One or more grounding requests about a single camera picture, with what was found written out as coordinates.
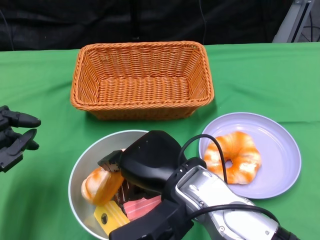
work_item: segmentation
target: metal stand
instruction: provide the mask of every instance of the metal stand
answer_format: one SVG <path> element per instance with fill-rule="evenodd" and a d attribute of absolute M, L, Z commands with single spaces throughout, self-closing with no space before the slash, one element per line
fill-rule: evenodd
<path fill-rule="evenodd" d="M 295 43 L 299 40 L 315 0 L 294 0 L 273 43 Z"/>

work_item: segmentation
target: robotic hand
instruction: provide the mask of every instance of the robotic hand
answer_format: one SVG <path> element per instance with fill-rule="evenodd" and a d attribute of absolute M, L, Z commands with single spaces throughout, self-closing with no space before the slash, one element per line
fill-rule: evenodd
<path fill-rule="evenodd" d="M 39 145 L 33 141 L 37 130 L 30 129 L 23 135 L 11 127 L 36 128 L 41 121 L 31 115 L 11 111 L 7 106 L 0 107 L 0 172 L 7 172 L 23 159 L 23 151 L 37 150 Z"/>
<path fill-rule="evenodd" d="M 233 193 L 202 159 L 187 161 L 183 151 L 191 142 L 181 148 L 167 133 L 150 131 L 99 161 L 106 170 L 116 163 L 127 181 L 162 198 L 145 216 L 112 231 L 110 240 L 180 240 L 192 220 L 204 225 L 212 240 L 298 240 L 271 212 Z"/>

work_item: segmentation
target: donut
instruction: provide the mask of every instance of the donut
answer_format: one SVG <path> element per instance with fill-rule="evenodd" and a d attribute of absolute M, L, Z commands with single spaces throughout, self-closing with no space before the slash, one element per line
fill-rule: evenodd
<path fill-rule="evenodd" d="M 257 175 L 262 161 L 259 151 L 251 136 L 235 131 L 216 138 L 221 146 L 224 160 L 230 160 L 232 166 L 226 169 L 228 184 L 249 184 Z M 205 153 L 204 161 L 207 169 L 224 179 L 222 162 L 218 148 L 210 142 Z"/>

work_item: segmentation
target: wicker basket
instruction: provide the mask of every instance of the wicker basket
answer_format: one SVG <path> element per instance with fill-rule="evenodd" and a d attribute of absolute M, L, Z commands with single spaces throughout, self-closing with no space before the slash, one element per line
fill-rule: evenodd
<path fill-rule="evenodd" d="M 186 118 L 213 98 L 204 46 L 174 41 L 83 47 L 70 100 L 100 120 L 169 120 Z"/>

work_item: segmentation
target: purple plate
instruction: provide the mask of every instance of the purple plate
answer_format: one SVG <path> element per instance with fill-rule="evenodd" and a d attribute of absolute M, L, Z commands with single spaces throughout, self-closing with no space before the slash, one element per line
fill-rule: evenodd
<path fill-rule="evenodd" d="M 261 154 L 262 165 L 251 183 L 229 184 L 232 191 L 250 199 L 267 199 L 284 193 L 296 182 L 301 170 L 301 155 L 296 141 L 287 130 L 265 116 L 235 112 L 210 122 L 203 134 L 218 137 L 235 131 L 247 133 L 253 138 Z M 200 139 L 201 158 L 209 142 L 207 138 Z"/>

